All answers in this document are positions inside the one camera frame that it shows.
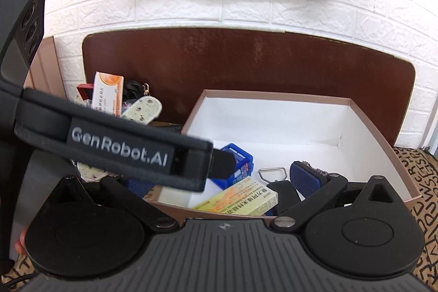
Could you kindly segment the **person's hand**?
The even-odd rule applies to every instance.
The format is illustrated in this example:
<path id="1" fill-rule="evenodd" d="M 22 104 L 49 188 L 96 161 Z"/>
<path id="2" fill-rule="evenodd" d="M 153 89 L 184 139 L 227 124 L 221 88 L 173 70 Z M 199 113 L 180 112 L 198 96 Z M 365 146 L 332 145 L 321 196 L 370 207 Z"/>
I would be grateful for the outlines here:
<path id="1" fill-rule="evenodd" d="M 24 229 L 20 233 L 19 238 L 16 240 L 15 245 L 14 245 L 15 249 L 16 249 L 16 252 L 19 255 L 26 255 L 27 254 L 26 248 L 25 248 L 25 236 L 26 236 L 26 233 L 27 233 L 27 229 Z"/>

